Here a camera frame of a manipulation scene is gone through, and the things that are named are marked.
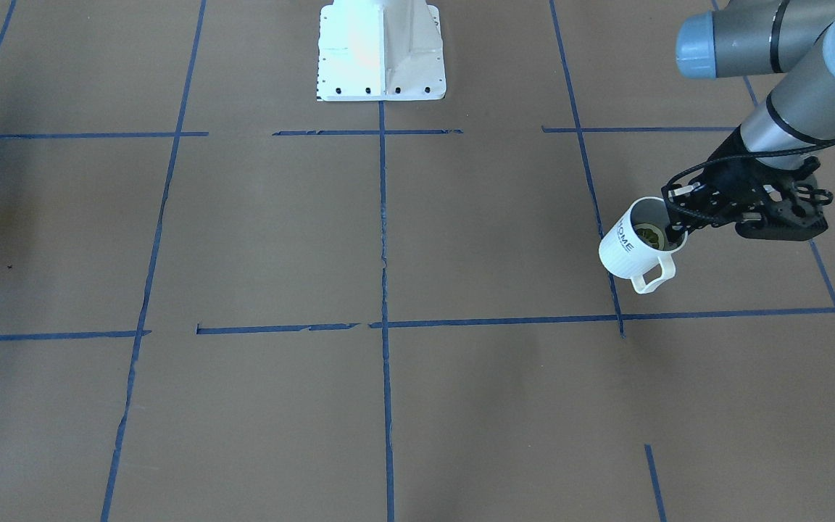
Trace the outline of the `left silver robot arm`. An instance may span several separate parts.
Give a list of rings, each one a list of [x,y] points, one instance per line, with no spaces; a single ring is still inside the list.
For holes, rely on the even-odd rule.
[[[835,1],[731,1],[677,34],[686,78],[780,74],[780,81],[701,165],[663,188],[669,240],[734,225],[752,240],[808,241],[828,229],[832,193],[816,153],[835,146]]]

